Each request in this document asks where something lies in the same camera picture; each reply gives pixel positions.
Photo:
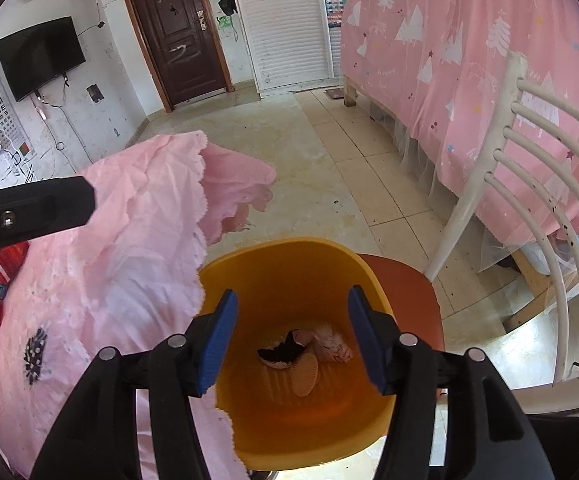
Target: blue gripper pad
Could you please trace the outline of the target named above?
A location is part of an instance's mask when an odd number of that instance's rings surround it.
[[[392,341],[398,337],[396,323],[389,314],[371,309],[360,285],[349,290],[347,308],[367,376],[382,395],[389,395],[387,367],[392,360]]]
[[[209,333],[199,359],[199,375],[196,387],[204,395],[216,383],[220,367],[230,346],[238,318],[238,297],[233,290],[226,290],[218,301],[213,314],[209,314]]]

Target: door frame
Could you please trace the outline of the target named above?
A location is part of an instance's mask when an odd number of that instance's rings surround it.
[[[141,26],[140,20],[138,19],[138,15],[134,9],[132,0],[124,1],[125,7],[127,8],[128,14],[130,16],[130,21],[132,22],[132,27],[134,28],[134,33],[136,34],[136,38],[138,40],[138,45],[140,46],[140,50],[143,53],[145,62],[148,64],[148,69],[152,75],[154,85],[156,86],[156,91],[161,97],[161,101],[163,101],[163,107],[166,113],[169,114],[174,111],[174,107],[172,106],[172,102],[167,96],[165,85],[163,84],[163,80],[158,73],[156,63],[154,62],[152,53],[150,52],[150,46],[145,39],[145,35],[143,34],[143,28]],[[210,34],[212,35],[212,40],[214,41],[214,48],[217,51],[218,61],[220,62],[223,77],[225,78],[225,87],[228,92],[233,92],[234,85],[232,84],[232,78],[230,77],[230,70],[228,69],[228,62],[225,58],[225,53],[223,52],[223,46],[220,44],[220,38],[218,37],[218,28],[214,20],[214,14],[212,13],[212,5],[210,4],[210,0],[201,0],[201,3],[203,5],[203,10],[205,10],[205,16],[207,18],[205,21],[210,28]]]

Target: eye chart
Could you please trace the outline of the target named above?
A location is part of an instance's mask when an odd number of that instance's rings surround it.
[[[29,173],[34,149],[0,81],[0,143],[13,177]]]

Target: brown chair seat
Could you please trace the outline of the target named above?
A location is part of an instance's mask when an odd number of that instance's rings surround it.
[[[444,351],[441,307],[425,275],[390,258],[372,254],[359,256],[383,287],[400,330],[416,334],[435,350]]]

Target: white wall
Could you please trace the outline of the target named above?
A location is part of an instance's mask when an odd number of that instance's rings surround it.
[[[130,16],[127,11],[124,0],[101,0],[103,12],[105,12],[106,21],[110,24],[110,30],[114,41],[119,49],[119,54],[123,64],[126,67],[127,74],[134,86],[136,95],[140,100],[141,106],[146,115],[163,109],[156,86],[148,69],[145,58],[141,52],[140,46]],[[210,0],[212,4],[212,14],[214,19],[223,16],[223,12],[218,7],[219,0]],[[234,28],[236,34],[231,28],[219,30],[220,43],[223,47],[228,69],[232,83],[253,79],[252,65],[244,40],[243,27],[238,14],[233,15]]]
[[[72,16],[76,31],[81,32],[99,21],[96,0],[32,0],[25,3],[7,0],[0,8],[0,38],[22,28],[63,16]],[[86,62],[68,73],[70,87],[66,89],[64,110],[83,139],[89,155],[93,160],[98,160],[122,150],[146,114],[122,65],[109,27],[92,28],[79,39]],[[9,92],[1,65],[0,77]],[[92,84],[97,84],[105,97],[98,104],[92,102],[86,91]],[[60,103],[62,86],[62,78],[59,78],[45,85],[41,92],[49,102]],[[11,93],[9,97],[38,154],[34,163],[38,178],[48,178],[52,174],[71,174],[63,155],[69,157],[77,170],[89,164],[83,148],[71,132],[61,111],[49,107],[48,123],[57,140],[64,142],[66,148],[62,153],[52,149],[39,160],[40,155],[48,148],[54,147],[54,142],[34,110],[31,100],[26,98],[21,103],[15,103]]]

